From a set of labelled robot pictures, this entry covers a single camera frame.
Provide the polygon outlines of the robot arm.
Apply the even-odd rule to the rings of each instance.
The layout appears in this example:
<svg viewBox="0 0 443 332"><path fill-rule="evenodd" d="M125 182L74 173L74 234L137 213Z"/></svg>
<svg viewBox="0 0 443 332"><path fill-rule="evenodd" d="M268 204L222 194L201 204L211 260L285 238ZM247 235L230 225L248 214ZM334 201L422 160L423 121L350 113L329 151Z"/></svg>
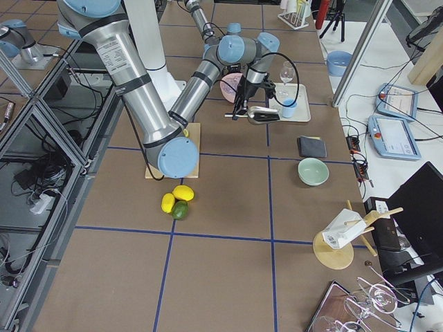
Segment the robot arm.
<svg viewBox="0 0 443 332"><path fill-rule="evenodd" d="M242 65L239 62L228 63L219 59L217 51L221 38L216 36L213 29L215 25L208 21L203 8L200 6L200 2L197 0L188 0L184 1L184 5L194 19L195 25L203 39L205 48L203 58L215 64L221 76L225 76L227 73L240 73Z"/></svg>
<svg viewBox="0 0 443 332"><path fill-rule="evenodd" d="M166 66L158 18L152 1L59 1L60 32L91 44L113 80L116 93L144 133L143 150L149 164L170 178L187 176L198 164L199 152L184 129L206 99L222 71L246 66L233 113L247 112L248 100L268 85L268 71L279 39L261 33L243 37L231 24L216 37L198 1L187 1L204 41L200 65L184 87Z"/></svg>

